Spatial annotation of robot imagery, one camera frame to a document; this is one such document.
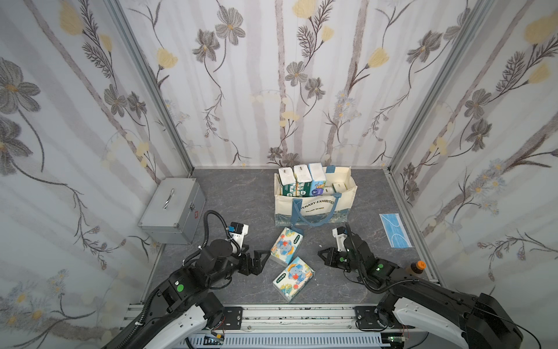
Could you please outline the blue tissue pack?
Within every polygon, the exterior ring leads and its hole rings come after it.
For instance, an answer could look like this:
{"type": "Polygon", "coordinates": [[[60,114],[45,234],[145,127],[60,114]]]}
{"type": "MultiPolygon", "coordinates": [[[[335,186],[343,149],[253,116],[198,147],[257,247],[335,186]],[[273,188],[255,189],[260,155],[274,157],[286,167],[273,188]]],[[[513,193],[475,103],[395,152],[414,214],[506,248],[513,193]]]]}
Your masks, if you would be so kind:
{"type": "Polygon", "coordinates": [[[311,196],[321,196],[323,195],[324,189],[326,187],[326,174],[324,172],[321,163],[308,164],[308,169],[312,178],[312,183],[310,186],[311,196]]]}

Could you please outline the cream canvas tote bag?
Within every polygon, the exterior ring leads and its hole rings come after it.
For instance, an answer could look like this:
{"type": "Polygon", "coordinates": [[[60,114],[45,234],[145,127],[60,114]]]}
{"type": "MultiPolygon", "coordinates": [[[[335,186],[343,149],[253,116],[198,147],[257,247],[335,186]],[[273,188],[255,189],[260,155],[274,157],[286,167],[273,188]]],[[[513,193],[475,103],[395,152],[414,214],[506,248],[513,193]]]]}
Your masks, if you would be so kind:
{"type": "Polygon", "coordinates": [[[295,227],[307,225],[318,227],[328,223],[348,221],[357,193],[357,185],[349,167],[324,167],[326,175],[325,187],[334,183],[344,183],[345,193],[321,196],[282,196],[278,174],[274,175],[275,224],[277,226],[295,227]]]}

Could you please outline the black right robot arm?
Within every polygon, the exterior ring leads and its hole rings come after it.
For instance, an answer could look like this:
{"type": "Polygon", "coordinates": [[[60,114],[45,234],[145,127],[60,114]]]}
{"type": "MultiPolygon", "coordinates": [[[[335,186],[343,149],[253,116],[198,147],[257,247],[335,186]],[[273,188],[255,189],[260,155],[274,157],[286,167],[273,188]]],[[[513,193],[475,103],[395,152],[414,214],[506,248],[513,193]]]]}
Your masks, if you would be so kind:
{"type": "Polygon", "coordinates": [[[460,348],[520,348],[525,327],[491,295],[451,291],[376,257],[349,225],[335,230],[342,247],[318,252],[326,266],[356,272],[360,284],[381,295],[375,316],[381,327],[414,327],[460,348]]]}

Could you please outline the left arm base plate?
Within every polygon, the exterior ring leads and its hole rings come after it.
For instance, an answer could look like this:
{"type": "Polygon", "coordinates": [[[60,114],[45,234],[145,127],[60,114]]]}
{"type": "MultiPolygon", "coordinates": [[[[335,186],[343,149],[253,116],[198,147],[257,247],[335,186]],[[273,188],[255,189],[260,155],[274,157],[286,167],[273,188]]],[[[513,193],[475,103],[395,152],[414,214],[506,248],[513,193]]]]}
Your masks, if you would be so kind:
{"type": "Polygon", "coordinates": [[[210,329],[212,331],[222,330],[240,330],[243,321],[244,309],[241,306],[225,307],[221,313],[221,317],[218,318],[218,322],[212,325],[210,329]]]}

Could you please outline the green barcode tissue pack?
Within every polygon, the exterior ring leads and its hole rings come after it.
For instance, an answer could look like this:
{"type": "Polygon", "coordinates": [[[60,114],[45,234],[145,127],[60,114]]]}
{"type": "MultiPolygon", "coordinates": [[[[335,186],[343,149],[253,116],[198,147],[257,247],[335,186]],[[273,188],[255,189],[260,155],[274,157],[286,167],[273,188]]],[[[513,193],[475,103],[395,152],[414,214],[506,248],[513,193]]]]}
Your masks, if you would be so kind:
{"type": "Polygon", "coordinates": [[[282,196],[296,196],[296,178],[294,171],[290,167],[283,167],[278,170],[279,182],[282,196]]]}
{"type": "Polygon", "coordinates": [[[332,187],[335,193],[345,193],[347,191],[347,186],[344,183],[334,183],[332,187]]]}

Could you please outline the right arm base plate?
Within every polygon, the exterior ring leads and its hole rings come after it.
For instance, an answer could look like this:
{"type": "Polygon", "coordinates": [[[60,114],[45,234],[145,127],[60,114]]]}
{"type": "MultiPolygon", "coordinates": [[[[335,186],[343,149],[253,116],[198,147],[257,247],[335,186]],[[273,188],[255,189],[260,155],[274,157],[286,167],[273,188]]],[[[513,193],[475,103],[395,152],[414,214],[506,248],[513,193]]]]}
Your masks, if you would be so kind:
{"type": "Polygon", "coordinates": [[[355,326],[363,332],[382,332],[390,328],[381,321],[375,306],[356,306],[355,326]]]}

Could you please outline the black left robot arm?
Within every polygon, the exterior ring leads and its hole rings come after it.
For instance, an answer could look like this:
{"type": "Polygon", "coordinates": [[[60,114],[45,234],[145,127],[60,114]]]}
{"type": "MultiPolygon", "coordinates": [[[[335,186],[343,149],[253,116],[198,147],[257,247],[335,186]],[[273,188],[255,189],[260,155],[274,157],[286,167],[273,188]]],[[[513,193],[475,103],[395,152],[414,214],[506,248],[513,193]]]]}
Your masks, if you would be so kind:
{"type": "Polygon", "coordinates": [[[209,210],[203,215],[203,243],[186,257],[182,266],[155,287],[142,310],[106,348],[173,348],[191,334],[216,329],[225,323],[226,311],[215,295],[218,282],[231,282],[235,273],[259,275],[270,251],[241,246],[236,237],[247,226],[222,224],[224,239],[209,241],[209,216],[222,215],[209,210]]]}

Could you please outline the elephant tissue pack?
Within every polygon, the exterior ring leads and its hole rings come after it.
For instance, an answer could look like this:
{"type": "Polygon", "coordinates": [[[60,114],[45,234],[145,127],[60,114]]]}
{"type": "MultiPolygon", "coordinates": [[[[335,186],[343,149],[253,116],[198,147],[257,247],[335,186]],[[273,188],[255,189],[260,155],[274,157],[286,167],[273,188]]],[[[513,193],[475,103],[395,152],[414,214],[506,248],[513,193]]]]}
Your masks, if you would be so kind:
{"type": "Polygon", "coordinates": [[[270,258],[281,266],[289,265],[303,241],[304,236],[290,228],[284,228],[270,250],[270,258]]]}
{"type": "Polygon", "coordinates": [[[296,180],[295,193],[297,197],[308,197],[311,193],[312,176],[306,164],[299,164],[293,167],[296,180]]]}
{"type": "Polygon", "coordinates": [[[274,288],[291,302],[313,278],[315,271],[300,257],[296,257],[273,281],[274,288]]]}

